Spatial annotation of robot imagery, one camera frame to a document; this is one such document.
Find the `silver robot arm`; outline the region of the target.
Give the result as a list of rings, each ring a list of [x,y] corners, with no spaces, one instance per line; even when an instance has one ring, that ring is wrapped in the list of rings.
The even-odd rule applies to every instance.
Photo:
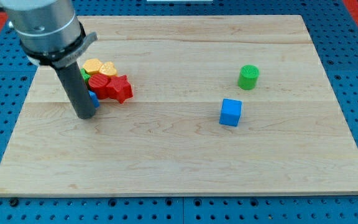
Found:
[[[31,62],[63,69],[98,37],[86,34],[71,0],[0,0]]]

